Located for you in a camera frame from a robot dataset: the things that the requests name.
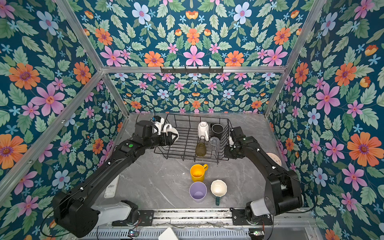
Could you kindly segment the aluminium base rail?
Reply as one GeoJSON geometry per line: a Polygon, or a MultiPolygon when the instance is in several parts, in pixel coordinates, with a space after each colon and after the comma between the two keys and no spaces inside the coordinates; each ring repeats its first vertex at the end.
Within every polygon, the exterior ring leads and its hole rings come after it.
{"type": "Polygon", "coordinates": [[[285,213],[275,217],[263,217],[261,220],[248,222],[240,209],[205,208],[205,209],[154,209],[152,227],[175,228],[309,228],[316,227],[316,220],[307,212],[285,213]]]}

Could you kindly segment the yellow mug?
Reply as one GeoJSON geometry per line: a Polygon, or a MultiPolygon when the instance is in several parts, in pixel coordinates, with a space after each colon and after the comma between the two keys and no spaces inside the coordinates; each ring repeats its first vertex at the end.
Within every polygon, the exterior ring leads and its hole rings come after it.
{"type": "Polygon", "coordinates": [[[205,180],[205,173],[209,166],[207,164],[195,164],[190,168],[190,175],[193,182],[203,182],[205,180]]]}

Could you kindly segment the lavender cup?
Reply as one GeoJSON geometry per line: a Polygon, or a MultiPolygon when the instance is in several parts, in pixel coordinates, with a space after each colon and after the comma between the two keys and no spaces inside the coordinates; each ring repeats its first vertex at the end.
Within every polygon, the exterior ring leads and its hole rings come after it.
{"type": "Polygon", "coordinates": [[[207,186],[203,182],[194,182],[189,188],[190,197],[197,203],[204,200],[207,192],[207,186]]]}

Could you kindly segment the white faceted mug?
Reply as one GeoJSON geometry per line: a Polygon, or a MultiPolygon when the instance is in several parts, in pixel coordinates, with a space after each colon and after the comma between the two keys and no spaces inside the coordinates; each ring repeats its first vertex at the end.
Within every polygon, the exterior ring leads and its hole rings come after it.
{"type": "Polygon", "coordinates": [[[207,122],[200,122],[198,125],[198,137],[200,140],[209,141],[209,125],[207,122]]]}

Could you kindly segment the beige round plate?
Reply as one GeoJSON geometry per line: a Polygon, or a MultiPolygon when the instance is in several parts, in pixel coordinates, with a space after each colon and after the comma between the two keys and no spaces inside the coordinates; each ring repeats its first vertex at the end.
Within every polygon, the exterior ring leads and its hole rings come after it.
{"type": "Polygon", "coordinates": [[[276,154],[274,153],[267,153],[267,155],[277,164],[279,165],[280,167],[282,166],[282,161],[281,159],[279,158],[279,156],[277,156],[276,154]]]}

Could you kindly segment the clear glass cup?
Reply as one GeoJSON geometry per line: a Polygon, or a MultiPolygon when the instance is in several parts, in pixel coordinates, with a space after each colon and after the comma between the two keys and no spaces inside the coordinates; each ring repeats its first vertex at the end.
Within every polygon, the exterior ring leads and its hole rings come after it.
{"type": "Polygon", "coordinates": [[[221,145],[221,142],[220,142],[219,138],[211,137],[210,141],[209,141],[209,144],[210,144],[212,152],[216,152],[217,153],[219,151],[219,148],[220,148],[220,145],[221,145]]]}

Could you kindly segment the black wall hook rail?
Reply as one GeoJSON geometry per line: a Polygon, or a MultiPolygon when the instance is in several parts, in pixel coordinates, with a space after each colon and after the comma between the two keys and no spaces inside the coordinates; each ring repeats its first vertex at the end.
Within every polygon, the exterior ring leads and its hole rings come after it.
{"type": "Polygon", "coordinates": [[[160,67],[162,74],[222,74],[223,67],[160,67]]]}

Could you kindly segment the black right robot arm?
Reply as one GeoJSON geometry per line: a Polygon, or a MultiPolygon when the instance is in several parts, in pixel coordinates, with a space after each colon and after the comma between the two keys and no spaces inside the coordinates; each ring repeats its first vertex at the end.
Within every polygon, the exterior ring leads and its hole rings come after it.
{"type": "Polygon", "coordinates": [[[304,203],[301,182],[294,171],[276,163],[254,137],[247,137],[241,127],[229,130],[230,143],[225,147],[229,159],[248,158],[265,179],[262,198],[247,203],[244,216],[256,224],[264,216],[277,216],[301,208],[304,203]]]}

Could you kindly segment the red white mug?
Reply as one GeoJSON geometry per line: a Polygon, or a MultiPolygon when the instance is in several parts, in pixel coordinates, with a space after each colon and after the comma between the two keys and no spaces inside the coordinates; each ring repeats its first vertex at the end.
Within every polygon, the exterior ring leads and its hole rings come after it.
{"type": "Polygon", "coordinates": [[[166,137],[170,140],[171,145],[179,139],[179,132],[171,124],[165,124],[162,129],[162,133],[166,134],[166,137]]]}

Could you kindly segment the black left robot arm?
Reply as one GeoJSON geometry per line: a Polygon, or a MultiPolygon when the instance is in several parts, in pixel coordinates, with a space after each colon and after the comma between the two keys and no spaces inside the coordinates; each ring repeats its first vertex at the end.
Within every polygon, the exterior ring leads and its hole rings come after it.
{"type": "Polygon", "coordinates": [[[55,222],[77,238],[85,237],[94,228],[107,223],[136,223],[138,207],[132,202],[101,206],[95,202],[108,185],[147,149],[171,146],[178,139],[179,133],[173,127],[160,127],[151,121],[137,122],[132,137],[122,141],[90,177],[68,193],[55,195],[52,202],[55,222]]]}

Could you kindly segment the white remote control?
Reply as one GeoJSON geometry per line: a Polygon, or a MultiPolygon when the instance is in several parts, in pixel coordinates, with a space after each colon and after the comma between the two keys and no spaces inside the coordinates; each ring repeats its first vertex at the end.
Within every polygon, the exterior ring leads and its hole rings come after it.
{"type": "Polygon", "coordinates": [[[116,176],[112,182],[106,187],[104,198],[105,199],[111,199],[116,196],[118,183],[119,183],[120,176],[116,176]]]}

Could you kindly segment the white green mug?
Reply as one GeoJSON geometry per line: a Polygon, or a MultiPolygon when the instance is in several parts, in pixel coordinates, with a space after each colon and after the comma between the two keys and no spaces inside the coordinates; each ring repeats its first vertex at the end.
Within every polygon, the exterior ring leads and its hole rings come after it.
{"type": "Polygon", "coordinates": [[[227,184],[222,180],[214,180],[211,183],[211,192],[215,196],[216,206],[220,205],[221,198],[227,193],[228,187],[227,184]]]}

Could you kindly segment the black mug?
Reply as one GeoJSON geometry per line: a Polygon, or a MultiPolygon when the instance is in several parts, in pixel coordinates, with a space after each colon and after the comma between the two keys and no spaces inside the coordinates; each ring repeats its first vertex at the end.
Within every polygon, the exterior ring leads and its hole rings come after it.
{"type": "Polygon", "coordinates": [[[224,133],[224,127],[221,124],[211,124],[211,137],[222,139],[224,133]]]}

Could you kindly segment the olive green glass cup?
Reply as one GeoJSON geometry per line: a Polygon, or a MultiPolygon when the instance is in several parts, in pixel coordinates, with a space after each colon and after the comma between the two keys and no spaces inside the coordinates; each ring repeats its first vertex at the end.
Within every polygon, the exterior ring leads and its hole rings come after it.
{"type": "Polygon", "coordinates": [[[204,157],[207,154],[207,147],[204,142],[199,142],[196,145],[195,153],[197,157],[204,157]]]}

